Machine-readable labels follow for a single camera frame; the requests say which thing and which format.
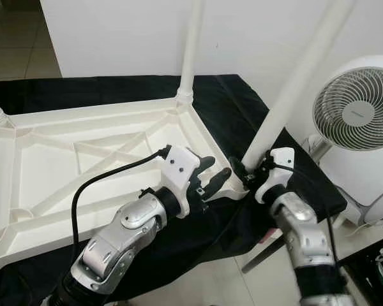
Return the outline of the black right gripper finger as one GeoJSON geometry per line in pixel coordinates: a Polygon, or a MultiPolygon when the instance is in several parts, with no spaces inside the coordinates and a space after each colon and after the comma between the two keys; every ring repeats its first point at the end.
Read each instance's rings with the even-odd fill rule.
{"type": "Polygon", "coordinates": [[[229,165],[236,178],[238,178],[244,186],[248,186],[250,183],[250,172],[247,172],[247,169],[245,169],[241,158],[229,157],[229,165]]]}

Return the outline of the black tablecloth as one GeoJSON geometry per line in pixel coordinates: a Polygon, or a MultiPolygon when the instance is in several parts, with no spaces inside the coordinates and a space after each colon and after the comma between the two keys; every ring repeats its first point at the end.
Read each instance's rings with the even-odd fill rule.
{"type": "MultiPolygon", "coordinates": [[[[172,98],[177,76],[98,76],[0,81],[0,108],[8,115],[172,98]]],[[[241,157],[268,108],[236,74],[196,76],[193,107],[227,157],[241,157]]],[[[290,186],[320,218],[347,206],[337,188],[297,141],[283,131],[276,146],[296,150],[297,175],[290,186]]],[[[215,201],[201,215],[172,221],[134,258],[110,300],[127,300],[163,288],[200,263],[241,256],[273,227],[267,208],[253,201],[215,201]]],[[[67,272],[71,245],[10,263],[0,269],[0,306],[40,306],[67,272]]]]}

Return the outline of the black metal furniture frame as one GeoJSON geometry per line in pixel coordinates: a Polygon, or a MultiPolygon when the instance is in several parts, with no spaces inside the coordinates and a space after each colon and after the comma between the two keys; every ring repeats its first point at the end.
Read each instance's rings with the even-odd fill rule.
{"type": "Polygon", "coordinates": [[[345,268],[369,306],[383,306],[383,286],[379,282],[375,262],[381,250],[383,239],[340,260],[340,265],[345,268]]]}

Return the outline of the white plastic table top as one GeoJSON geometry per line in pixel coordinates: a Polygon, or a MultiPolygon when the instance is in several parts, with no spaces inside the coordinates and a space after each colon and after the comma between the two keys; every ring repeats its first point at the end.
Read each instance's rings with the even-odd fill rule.
{"type": "Polygon", "coordinates": [[[190,104],[174,98],[10,115],[0,126],[0,270],[69,247],[71,201],[90,178],[171,145],[229,166],[190,104]]]}

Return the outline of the white floor fan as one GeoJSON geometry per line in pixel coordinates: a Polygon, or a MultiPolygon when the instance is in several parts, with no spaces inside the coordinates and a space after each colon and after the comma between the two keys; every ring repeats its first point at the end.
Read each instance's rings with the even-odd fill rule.
{"type": "Polygon", "coordinates": [[[383,55],[335,71],[312,103],[311,156],[347,200],[337,224],[383,222],[383,55]]]}

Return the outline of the dark metal table frame bar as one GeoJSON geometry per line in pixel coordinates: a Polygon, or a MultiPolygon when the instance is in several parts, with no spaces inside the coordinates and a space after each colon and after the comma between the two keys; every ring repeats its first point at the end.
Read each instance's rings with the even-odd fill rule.
{"type": "Polygon", "coordinates": [[[273,241],[270,241],[265,245],[260,253],[256,254],[255,257],[252,257],[247,263],[241,267],[241,273],[246,274],[250,273],[252,269],[264,262],[265,259],[273,256],[278,250],[282,247],[285,247],[285,242],[282,237],[276,238],[273,241]]]}

